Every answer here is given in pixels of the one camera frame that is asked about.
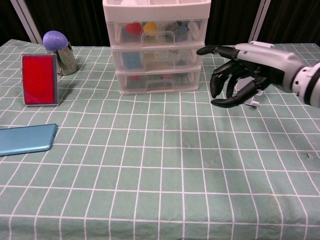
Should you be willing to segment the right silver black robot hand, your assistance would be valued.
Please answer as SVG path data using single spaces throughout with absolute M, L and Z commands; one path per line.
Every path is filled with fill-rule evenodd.
M 291 93 L 296 75 L 305 67 L 292 52 L 252 43 L 206 45 L 196 53 L 218 54 L 229 60 L 216 68 L 210 79 L 211 104 L 220 108 L 241 105 L 269 85 Z

